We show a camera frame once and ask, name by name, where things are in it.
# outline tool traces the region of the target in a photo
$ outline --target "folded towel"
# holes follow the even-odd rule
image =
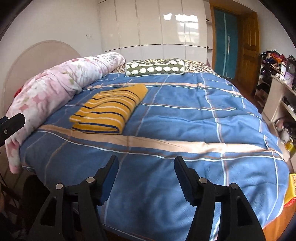
[[[144,84],[95,94],[70,117],[72,129],[85,133],[121,134],[135,107],[147,93]]]

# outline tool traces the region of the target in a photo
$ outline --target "white wardrobe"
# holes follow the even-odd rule
[[[104,52],[207,62],[203,0],[99,0]]]

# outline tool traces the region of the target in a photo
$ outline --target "rolled blanket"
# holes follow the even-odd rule
[[[121,134],[126,122],[147,93],[144,84],[95,94],[74,115],[72,129],[85,133]]]
[[[12,173],[20,168],[19,147],[47,117],[70,101],[82,88],[110,73],[125,59],[118,53],[77,58],[45,70],[28,80],[16,95],[6,116],[25,116],[25,126],[6,140],[5,147]]]

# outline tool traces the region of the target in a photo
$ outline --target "round headboard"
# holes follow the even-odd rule
[[[15,92],[28,79],[55,65],[80,57],[70,45],[55,40],[42,41],[26,49],[13,63],[6,76],[2,97],[4,112],[6,113],[11,105]]]

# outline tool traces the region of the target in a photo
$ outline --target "wardrobe door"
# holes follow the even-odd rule
[[[207,49],[204,47],[186,45],[186,59],[207,63]]]
[[[162,44],[158,0],[136,0],[141,45]]]
[[[99,3],[99,14],[104,52],[119,49],[114,0],[106,0]]]
[[[164,44],[163,58],[180,58],[185,59],[185,45]]]
[[[181,0],[159,0],[163,44],[185,44]]]
[[[142,59],[163,59],[163,45],[141,46]]]
[[[115,9],[120,47],[140,45],[135,0],[115,0]]]
[[[216,64],[215,71],[222,77],[234,79],[237,68],[237,18],[215,9]]]
[[[185,44],[207,47],[207,23],[203,0],[182,0]]]
[[[141,60],[141,46],[123,48],[121,54],[126,59],[126,62]]]

